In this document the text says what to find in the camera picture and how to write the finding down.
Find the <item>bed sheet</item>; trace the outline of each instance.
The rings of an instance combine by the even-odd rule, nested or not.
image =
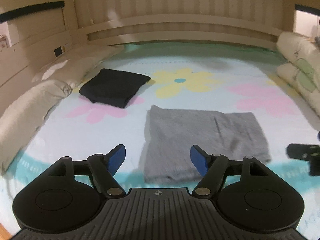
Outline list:
[[[147,185],[143,181],[145,123],[152,105],[161,108],[253,112],[269,144],[275,173],[303,196],[305,212],[298,231],[310,240],[320,237],[320,177],[308,175],[308,163],[289,160],[290,143],[317,144],[320,121],[307,103],[276,76],[285,62],[276,53],[260,48],[221,44],[155,43],[126,45],[124,52],[99,67],[149,75],[125,109],[92,104],[79,89],[62,100],[45,124],[22,149],[7,173],[0,177],[0,223],[11,234],[19,227],[11,205],[15,195],[62,156],[85,160],[108,153],[117,144],[126,147],[126,160],[115,175],[121,186]],[[238,178],[228,179],[232,183]],[[90,184],[87,177],[77,180]]]

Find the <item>pink flower print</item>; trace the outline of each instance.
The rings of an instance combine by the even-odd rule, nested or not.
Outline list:
[[[297,107],[293,101],[282,95],[276,87],[241,84],[229,87],[228,90],[241,96],[250,97],[237,102],[237,109],[241,111],[264,108],[268,114],[274,117],[297,114]]]
[[[91,103],[87,98],[79,96],[84,104],[76,107],[74,110],[69,112],[65,117],[73,118],[80,115],[88,114],[86,122],[90,124],[98,123],[103,120],[106,115],[110,115],[115,118],[122,118],[128,115],[126,109],[118,108],[115,106],[109,106],[101,103]],[[133,97],[129,101],[128,106],[139,105],[144,103],[144,99],[141,97]]]

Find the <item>black garment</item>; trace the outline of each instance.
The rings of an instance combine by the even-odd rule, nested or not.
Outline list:
[[[98,75],[82,86],[79,93],[93,103],[125,108],[139,88],[150,79],[141,74],[102,69]]]

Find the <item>blue flower center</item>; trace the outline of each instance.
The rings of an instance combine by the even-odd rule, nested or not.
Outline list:
[[[183,82],[186,81],[186,79],[185,79],[185,78],[177,78],[177,79],[175,79],[174,81],[175,81],[176,83],[183,83]]]

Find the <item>folded gray cloth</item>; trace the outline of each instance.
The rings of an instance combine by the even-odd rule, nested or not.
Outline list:
[[[144,165],[146,183],[171,184],[201,178],[190,160],[194,144],[208,154],[222,154],[230,160],[254,156],[265,163],[271,159],[267,140],[252,113],[152,106],[148,115],[151,139]]]

